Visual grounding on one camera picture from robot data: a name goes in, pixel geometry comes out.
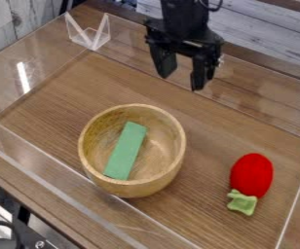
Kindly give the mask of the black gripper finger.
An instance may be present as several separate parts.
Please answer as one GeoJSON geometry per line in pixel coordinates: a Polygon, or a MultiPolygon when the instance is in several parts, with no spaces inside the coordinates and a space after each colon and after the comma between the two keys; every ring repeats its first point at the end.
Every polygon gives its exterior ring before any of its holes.
{"type": "Polygon", "coordinates": [[[201,90],[208,81],[212,80],[219,57],[212,54],[196,54],[191,58],[192,70],[189,73],[189,87],[192,91],[201,90]]]}
{"type": "Polygon", "coordinates": [[[176,69],[175,45],[172,43],[159,43],[153,40],[148,40],[147,44],[156,73],[165,79],[176,69]]]}

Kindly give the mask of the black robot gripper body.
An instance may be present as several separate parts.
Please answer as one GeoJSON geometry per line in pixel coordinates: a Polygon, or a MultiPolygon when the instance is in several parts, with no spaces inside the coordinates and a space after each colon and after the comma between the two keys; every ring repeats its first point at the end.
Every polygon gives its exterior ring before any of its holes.
{"type": "Polygon", "coordinates": [[[223,38],[209,29],[209,13],[216,12],[223,0],[212,7],[208,0],[159,0],[161,17],[144,20],[148,40],[172,43],[175,54],[192,58],[196,54],[221,56],[223,38]]]}

